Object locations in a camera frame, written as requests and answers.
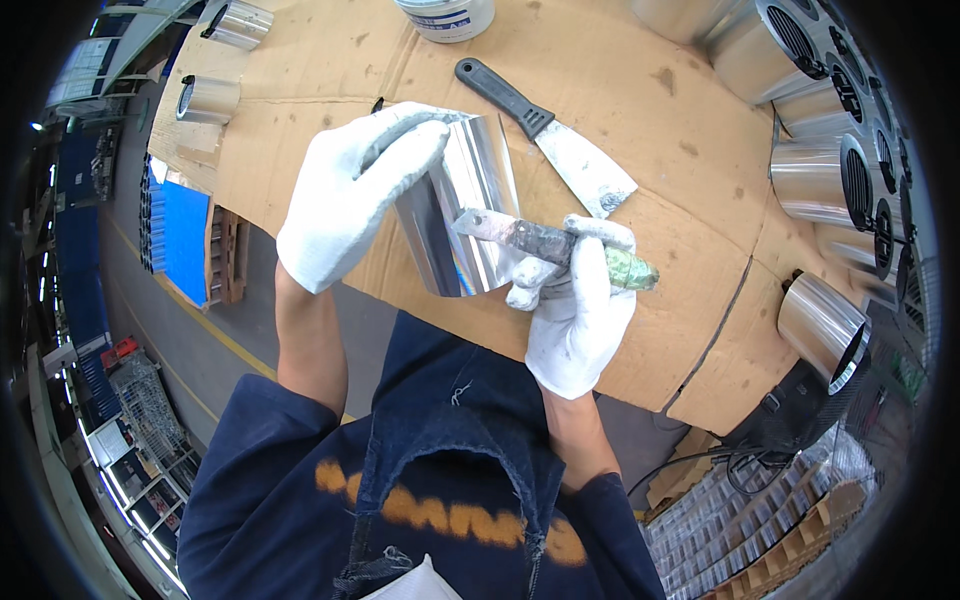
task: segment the metal wire basket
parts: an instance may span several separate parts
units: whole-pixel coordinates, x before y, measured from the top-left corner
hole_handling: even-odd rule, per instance
[[[154,364],[142,349],[137,350],[123,360],[109,381],[140,449],[159,466],[172,466],[189,444]]]

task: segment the gray concrete floor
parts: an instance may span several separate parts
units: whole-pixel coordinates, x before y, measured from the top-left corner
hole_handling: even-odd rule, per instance
[[[136,253],[139,183],[161,92],[162,84],[147,83],[131,99],[128,113],[138,114],[149,102],[149,118],[142,132],[136,130],[136,118],[129,119],[121,138],[115,198],[100,209],[101,272],[114,341],[133,335],[161,362],[180,419],[195,441],[206,446],[237,378],[257,372],[255,365],[230,349],[231,342],[276,369],[276,248],[272,237],[253,228],[245,297],[235,304],[214,305],[205,314],[184,308],[141,267]],[[333,294],[349,366],[347,412],[361,418],[370,413],[396,309],[342,284]],[[222,335],[211,334],[203,320]],[[608,396],[601,396],[598,405],[628,489],[665,462],[687,430],[678,421]],[[645,488],[632,497],[636,508],[646,508]]]

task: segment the white work glove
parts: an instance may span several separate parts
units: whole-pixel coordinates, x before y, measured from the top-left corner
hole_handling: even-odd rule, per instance
[[[317,133],[276,237],[287,273],[313,294],[349,273],[387,208],[440,160],[446,124],[469,117],[403,102]]]
[[[564,228],[579,236],[569,271],[524,258],[507,303],[534,311],[527,368],[541,386],[572,400],[596,386],[636,308],[636,291],[610,285],[604,245],[634,253],[636,240],[622,225],[578,215],[567,215]]]

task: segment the black plastic handle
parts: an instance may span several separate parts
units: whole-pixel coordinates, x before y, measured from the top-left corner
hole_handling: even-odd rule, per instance
[[[552,112],[524,98],[516,88],[479,60],[463,59],[457,63],[453,71],[457,79],[467,87],[514,117],[530,141],[533,141],[537,134],[542,132],[550,121],[553,121]]]

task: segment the scraper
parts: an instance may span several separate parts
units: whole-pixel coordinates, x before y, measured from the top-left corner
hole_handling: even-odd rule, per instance
[[[557,121],[554,113],[524,98],[483,62],[463,59],[454,72],[467,87],[518,122],[593,217],[606,219],[636,191],[636,182],[602,150]]]
[[[569,231],[484,208],[468,208],[453,222],[452,228],[457,233],[516,248],[561,267],[570,266],[573,245],[577,243],[577,236]],[[657,287],[660,280],[657,267],[612,246],[605,246],[604,254],[611,285],[641,292]]]

